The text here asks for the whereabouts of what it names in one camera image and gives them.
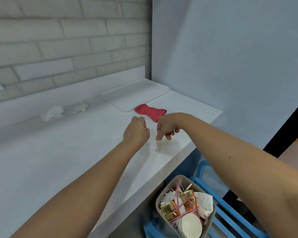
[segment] white lid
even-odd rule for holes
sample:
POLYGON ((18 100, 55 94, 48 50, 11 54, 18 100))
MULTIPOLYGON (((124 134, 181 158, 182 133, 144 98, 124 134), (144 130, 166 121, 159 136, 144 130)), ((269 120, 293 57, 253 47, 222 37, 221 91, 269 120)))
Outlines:
POLYGON ((185 238, 199 238, 202 234, 201 221, 194 214, 186 214, 181 220, 180 230, 185 238))

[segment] hand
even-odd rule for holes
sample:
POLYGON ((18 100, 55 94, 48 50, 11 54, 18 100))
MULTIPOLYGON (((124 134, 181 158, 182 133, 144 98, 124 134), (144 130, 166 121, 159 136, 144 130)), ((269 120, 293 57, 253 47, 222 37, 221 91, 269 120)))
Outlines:
POLYGON ((181 113, 172 113, 163 115, 159 118, 157 124, 157 136, 156 140, 162 140, 163 136, 166 136, 167 140, 171 140, 171 136, 180 131, 179 121, 181 113))
POLYGON ((124 132, 123 142, 139 150, 150 138, 150 130, 144 117, 134 116, 124 132))

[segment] red fabric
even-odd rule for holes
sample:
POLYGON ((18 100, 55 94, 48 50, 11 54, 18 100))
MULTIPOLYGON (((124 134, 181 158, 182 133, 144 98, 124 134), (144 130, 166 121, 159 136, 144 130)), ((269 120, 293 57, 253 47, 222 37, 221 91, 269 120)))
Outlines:
POLYGON ((158 122, 159 118, 167 113, 166 109, 157 109, 148 107, 146 104, 141 104, 135 108, 135 111, 140 115, 147 115, 156 123, 158 122))

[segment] gold wrapper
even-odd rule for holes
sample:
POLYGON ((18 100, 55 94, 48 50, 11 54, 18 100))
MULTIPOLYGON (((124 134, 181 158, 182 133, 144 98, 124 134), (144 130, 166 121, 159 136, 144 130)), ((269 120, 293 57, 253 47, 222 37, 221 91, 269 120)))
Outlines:
POLYGON ((174 218, 180 216, 179 210, 174 211, 176 208, 177 205, 173 200, 160 206, 161 213, 166 217, 167 221, 173 220, 174 218))
POLYGON ((183 192, 181 194, 179 194, 180 199, 182 200, 182 202, 187 201, 187 198, 185 196, 185 194, 187 195, 189 202, 191 203, 191 205, 189 204, 189 202, 184 203, 184 208, 186 210, 186 212, 192 210, 193 208, 196 208, 196 201, 195 201, 195 197, 193 195, 193 190, 188 190, 186 192, 183 192))

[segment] brick wall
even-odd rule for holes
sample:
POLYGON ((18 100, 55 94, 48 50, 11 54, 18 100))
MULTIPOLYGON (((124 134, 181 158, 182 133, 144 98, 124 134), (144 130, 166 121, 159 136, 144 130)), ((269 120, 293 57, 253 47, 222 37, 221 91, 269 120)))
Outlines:
POLYGON ((0 0, 0 102, 146 65, 152 0, 0 0))

